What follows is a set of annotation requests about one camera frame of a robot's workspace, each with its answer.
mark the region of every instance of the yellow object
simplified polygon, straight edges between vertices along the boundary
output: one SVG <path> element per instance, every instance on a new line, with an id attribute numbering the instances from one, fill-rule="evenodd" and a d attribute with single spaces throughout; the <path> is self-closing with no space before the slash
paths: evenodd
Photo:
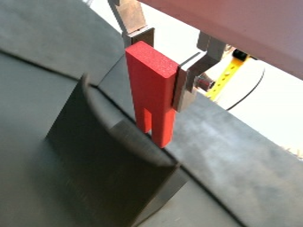
<path id="1" fill-rule="evenodd" d="M 237 69 L 244 64 L 245 60 L 241 61 L 237 58 L 232 58 L 229 65 L 224 69 L 218 79 L 214 82 L 213 87 L 206 91 L 205 96 L 214 100 L 217 94 L 220 93 L 222 87 L 226 85 L 228 81 L 230 80 L 232 76 L 234 75 Z"/>

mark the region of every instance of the metal clamp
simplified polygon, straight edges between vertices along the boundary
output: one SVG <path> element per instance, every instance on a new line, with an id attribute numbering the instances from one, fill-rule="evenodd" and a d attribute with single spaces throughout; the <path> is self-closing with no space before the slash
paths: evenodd
<path id="1" fill-rule="evenodd" d="M 177 112 L 193 102 L 200 84 L 204 90 L 213 86 L 204 71 L 221 60 L 225 44 L 200 32 L 196 46 L 206 53 L 197 52 L 178 65 L 172 100 L 172 107 Z"/>
<path id="2" fill-rule="evenodd" d="M 148 27 L 141 10 L 141 4 L 136 0 L 107 0 L 121 29 L 121 37 L 125 47 L 138 41 L 153 46 L 153 27 Z"/>

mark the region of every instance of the yellow tape measure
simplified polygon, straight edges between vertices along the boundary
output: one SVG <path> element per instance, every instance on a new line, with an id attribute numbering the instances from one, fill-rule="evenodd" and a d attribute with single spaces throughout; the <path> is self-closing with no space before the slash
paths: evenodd
<path id="1" fill-rule="evenodd" d="M 217 97 L 221 89 L 226 85 L 228 81 L 230 80 L 232 76 L 234 75 L 237 69 L 240 66 L 244 64 L 245 60 L 248 59 L 248 56 L 244 56 L 244 53 L 238 50 L 234 50 L 233 52 L 233 58 L 230 60 L 230 63 L 228 67 L 224 69 L 218 79 L 214 82 L 213 87 L 206 91 L 205 96 L 210 99 L 214 100 Z"/>

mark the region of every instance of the gray plastic part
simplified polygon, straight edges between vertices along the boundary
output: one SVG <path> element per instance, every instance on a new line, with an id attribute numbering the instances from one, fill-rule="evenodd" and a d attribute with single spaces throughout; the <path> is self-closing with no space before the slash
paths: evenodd
<path id="1" fill-rule="evenodd" d="M 136 226 L 160 209 L 185 180 L 176 171 L 178 163 L 132 122 L 103 105 L 98 114 L 91 100 L 82 76 L 46 138 L 101 223 Z"/>

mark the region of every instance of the red plastic piece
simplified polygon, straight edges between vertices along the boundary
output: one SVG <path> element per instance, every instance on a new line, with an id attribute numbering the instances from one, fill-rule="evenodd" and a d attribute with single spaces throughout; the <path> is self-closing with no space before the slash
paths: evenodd
<path id="1" fill-rule="evenodd" d="M 144 42 L 134 43 L 125 53 L 136 124 L 144 133 L 150 130 L 153 143 L 164 147 L 172 140 L 172 90 L 177 63 Z"/>

